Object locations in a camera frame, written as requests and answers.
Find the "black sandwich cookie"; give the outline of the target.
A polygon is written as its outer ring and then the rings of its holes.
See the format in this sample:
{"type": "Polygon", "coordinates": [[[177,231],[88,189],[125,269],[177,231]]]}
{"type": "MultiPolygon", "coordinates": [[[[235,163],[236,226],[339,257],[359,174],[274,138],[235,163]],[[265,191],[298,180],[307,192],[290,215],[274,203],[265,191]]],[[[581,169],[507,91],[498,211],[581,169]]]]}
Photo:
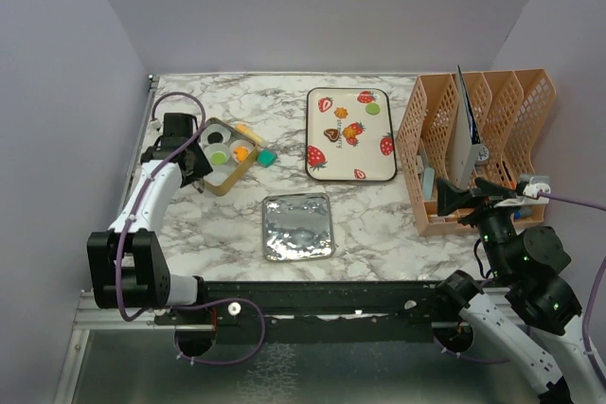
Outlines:
{"type": "Polygon", "coordinates": [[[220,132],[212,132],[207,136],[209,144],[217,144],[223,142],[223,135],[220,132]]]}

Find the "gold cookie tin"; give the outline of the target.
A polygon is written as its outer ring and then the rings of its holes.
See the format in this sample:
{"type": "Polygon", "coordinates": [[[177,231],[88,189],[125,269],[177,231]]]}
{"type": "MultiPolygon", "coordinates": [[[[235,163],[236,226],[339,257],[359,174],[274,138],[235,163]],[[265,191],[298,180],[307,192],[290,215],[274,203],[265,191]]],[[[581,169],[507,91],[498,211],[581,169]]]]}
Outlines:
{"type": "MultiPolygon", "coordinates": [[[[252,141],[250,138],[248,138],[244,134],[238,132],[236,130],[236,128],[226,124],[219,118],[211,117],[210,119],[208,119],[205,122],[205,128],[211,124],[221,124],[221,125],[227,127],[231,131],[231,138],[227,143],[225,143],[228,147],[235,140],[246,140],[254,146],[254,150],[250,153],[250,155],[242,163],[237,163],[231,155],[231,159],[225,165],[216,166],[216,167],[211,165],[212,171],[214,171],[215,169],[224,169],[226,172],[230,173],[230,176],[226,179],[226,181],[221,186],[213,186],[210,184],[206,184],[204,181],[204,178],[203,178],[203,181],[205,184],[205,191],[208,191],[215,196],[225,196],[232,189],[232,187],[244,176],[244,174],[248,171],[248,169],[257,161],[258,154],[260,152],[260,147],[254,141],[252,141]]],[[[200,139],[200,145],[201,145],[201,148],[203,151],[207,147],[201,143],[201,139],[200,139]]]]}

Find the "orange fish cookie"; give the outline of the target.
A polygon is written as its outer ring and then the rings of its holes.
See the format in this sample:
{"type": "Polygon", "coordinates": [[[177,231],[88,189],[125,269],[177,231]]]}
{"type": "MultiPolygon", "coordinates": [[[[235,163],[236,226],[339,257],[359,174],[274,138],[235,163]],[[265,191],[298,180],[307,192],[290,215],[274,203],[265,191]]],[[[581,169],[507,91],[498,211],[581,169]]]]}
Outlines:
{"type": "Polygon", "coordinates": [[[240,162],[242,162],[243,160],[245,160],[245,159],[246,159],[246,157],[247,157],[247,156],[248,156],[248,154],[249,154],[248,149],[246,149],[246,148],[244,148],[244,147],[238,147],[238,148],[236,148],[236,149],[234,150],[234,152],[235,152],[235,156],[236,156],[236,158],[237,158],[237,159],[238,159],[240,162]]]}

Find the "tin lid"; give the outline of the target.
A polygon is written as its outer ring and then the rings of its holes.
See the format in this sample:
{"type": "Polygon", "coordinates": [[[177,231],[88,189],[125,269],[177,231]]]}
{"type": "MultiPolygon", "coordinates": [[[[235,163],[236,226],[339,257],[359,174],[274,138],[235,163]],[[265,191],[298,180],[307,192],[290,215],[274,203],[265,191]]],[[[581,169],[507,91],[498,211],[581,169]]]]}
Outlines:
{"type": "Polygon", "coordinates": [[[268,196],[261,209],[266,260],[296,262],[334,255],[330,198],[326,193],[268,196]]]}

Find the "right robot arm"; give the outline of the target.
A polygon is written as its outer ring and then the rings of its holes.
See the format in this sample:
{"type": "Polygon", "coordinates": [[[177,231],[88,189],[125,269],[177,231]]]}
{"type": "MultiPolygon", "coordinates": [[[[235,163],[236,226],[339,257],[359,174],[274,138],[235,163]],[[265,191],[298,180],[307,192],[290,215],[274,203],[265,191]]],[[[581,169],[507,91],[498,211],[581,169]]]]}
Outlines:
{"type": "Polygon", "coordinates": [[[531,330],[513,323],[462,271],[437,286],[435,308],[442,318],[460,317],[496,343],[540,402],[602,403],[605,364],[588,329],[593,305],[581,304],[560,276],[571,257],[552,227],[517,232],[512,221],[517,209],[546,205],[553,197],[548,178],[538,175],[524,175],[514,188],[478,178],[474,187],[461,189],[438,178],[438,215],[469,210],[459,223],[477,230],[493,284],[507,289],[511,309],[531,330]]]}

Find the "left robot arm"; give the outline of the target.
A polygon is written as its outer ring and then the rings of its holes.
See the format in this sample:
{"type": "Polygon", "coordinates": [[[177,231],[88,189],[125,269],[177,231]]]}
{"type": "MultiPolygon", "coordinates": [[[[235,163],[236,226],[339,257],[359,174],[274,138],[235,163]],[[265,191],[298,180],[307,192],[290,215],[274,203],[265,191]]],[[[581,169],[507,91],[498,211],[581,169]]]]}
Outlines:
{"type": "Polygon", "coordinates": [[[166,114],[160,137],[141,157],[133,194],[110,227],[87,240],[95,301],[126,322],[166,307],[192,324],[208,314],[201,280],[171,273],[157,236],[174,194],[212,172],[198,143],[202,131],[191,114],[166,114]]]}

